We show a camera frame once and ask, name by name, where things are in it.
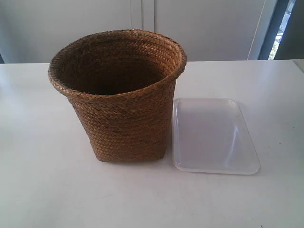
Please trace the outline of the brown woven wicker basket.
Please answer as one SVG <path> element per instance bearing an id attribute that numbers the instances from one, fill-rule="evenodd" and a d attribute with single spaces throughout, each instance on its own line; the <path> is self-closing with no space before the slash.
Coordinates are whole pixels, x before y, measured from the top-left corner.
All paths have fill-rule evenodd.
<path id="1" fill-rule="evenodd" d="M 167 149 L 176 81 L 186 64 L 169 37 L 114 30 L 61 49 L 48 78 L 72 105 L 98 160 L 155 161 Z"/>

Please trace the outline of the white plastic tray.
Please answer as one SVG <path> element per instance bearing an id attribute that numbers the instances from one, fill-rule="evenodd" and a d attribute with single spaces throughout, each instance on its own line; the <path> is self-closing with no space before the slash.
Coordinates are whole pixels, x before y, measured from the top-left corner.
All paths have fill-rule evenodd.
<path id="1" fill-rule="evenodd" d="M 241 109 L 231 99 L 176 99 L 172 158 L 187 172 L 253 175 L 260 169 Z"/>

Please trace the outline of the white cabinet doors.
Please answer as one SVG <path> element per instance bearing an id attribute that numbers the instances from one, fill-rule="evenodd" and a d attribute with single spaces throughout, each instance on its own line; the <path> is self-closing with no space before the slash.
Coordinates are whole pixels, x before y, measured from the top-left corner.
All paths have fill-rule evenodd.
<path id="1" fill-rule="evenodd" d="M 89 34 L 143 29 L 182 45 L 189 61 L 256 60 L 274 0 L 3 0 L 6 63 L 47 63 Z"/>

